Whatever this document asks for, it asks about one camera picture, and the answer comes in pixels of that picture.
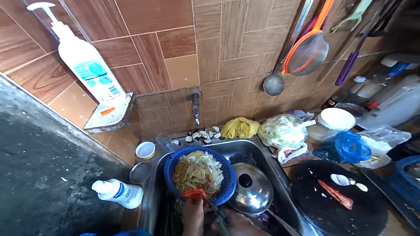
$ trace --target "yellow plastic bag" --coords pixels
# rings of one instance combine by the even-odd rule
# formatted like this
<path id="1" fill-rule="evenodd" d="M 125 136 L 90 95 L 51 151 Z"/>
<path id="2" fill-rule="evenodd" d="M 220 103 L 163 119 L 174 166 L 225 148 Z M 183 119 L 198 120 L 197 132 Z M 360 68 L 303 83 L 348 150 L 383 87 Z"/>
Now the yellow plastic bag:
<path id="1" fill-rule="evenodd" d="M 220 132 L 222 137 L 231 139 L 237 135 L 240 139 L 247 139 L 255 135 L 260 123 L 248 120 L 244 117 L 238 117 L 225 124 Z"/>

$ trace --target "black cutting board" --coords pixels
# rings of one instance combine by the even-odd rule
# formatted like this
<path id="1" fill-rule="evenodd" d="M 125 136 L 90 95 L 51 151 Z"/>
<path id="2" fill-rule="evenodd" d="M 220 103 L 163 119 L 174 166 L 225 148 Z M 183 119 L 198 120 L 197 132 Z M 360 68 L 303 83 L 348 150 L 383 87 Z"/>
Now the black cutting board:
<path id="1" fill-rule="evenodd" d="M 363 192 L 355 185 L 335 184 L 331 174 L 352 178 L 367 186 L 368 191 Z M 321 187 L 318 179 L 352 199 L 353 209 L 336 201 Z M 305 217 L 328 235 L 378 236 L 386 226 L 388 211 L 382 193 L 368 179 L 329 161 L 310 160 L 299 164 L 294 170 L 290 189 Z"/>

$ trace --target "pot lid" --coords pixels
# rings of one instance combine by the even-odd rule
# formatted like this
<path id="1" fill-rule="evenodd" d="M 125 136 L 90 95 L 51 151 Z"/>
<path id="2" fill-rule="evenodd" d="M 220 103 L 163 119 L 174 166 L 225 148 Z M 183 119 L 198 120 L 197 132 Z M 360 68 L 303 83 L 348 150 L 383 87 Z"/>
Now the pot lid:
<path id="1" fill-rule="evenodd" d="M 237 211 L 249 215 L 258 215 L 267 210 L 273 202 L 274 193 L 267 176 L 250 164 L 236 163 L 232 167 L 238 184 L 228 200 L 229 204 Z"/>

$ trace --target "faucet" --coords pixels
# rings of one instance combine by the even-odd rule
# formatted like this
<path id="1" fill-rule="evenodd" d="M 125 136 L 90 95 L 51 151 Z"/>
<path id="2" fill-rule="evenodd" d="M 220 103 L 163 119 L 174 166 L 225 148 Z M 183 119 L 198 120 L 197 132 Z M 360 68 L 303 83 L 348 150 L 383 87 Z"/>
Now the faucet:
<path id="1" fill-rule="evenodd" d="M 200 104 L 198 102 L 201 99 L 201 92 L 194 89 L 188 94 L 187 98 L 192 101 L 192 113 L 194 115 L 195 125 L 199 126 L 200 120 L 199 120 L 198 107 L 200 106 Z"/>

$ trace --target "stainless steel sink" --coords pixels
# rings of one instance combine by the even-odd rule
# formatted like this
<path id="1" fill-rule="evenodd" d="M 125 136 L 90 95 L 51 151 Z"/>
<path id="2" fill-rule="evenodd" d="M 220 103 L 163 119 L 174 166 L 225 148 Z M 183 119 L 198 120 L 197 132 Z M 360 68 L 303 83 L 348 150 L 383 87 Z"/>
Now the stainless steel sink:
<path id="1" fill-rule="evenodd" d="M 184 138 L 179 138 L 181 146 L 184 147 Z M 214 149 L 227 159 L 240 152 L 250 152 L 257 161 L 257 167 L 261 169 L 271 180 L 274 187 L 274 207 L 279 212 L 279 216 L 293 228 L 297 229 L 302 235 L 322 235 L 313 228 L 294 206 L 289 192 L 289 179 L 277 160 L 271 156 L 270 150 L 264 146 L 261 140 L 254 136 L 250 139 L 215 139 L 209 145 L 193 142 L 191 145 L 206 146 Z M 139 227 L 148 230 L 153 234 L 159 214 L 162 196 L 166 191 L 166 183 L 163 177 L 165 161 L 170 153 L 165 153 L 161 147 L 156 146 L 156 154 L 150 159 L 152 172 L 146 180 L 144 186 L 143 208 L 139 222 Z"/>

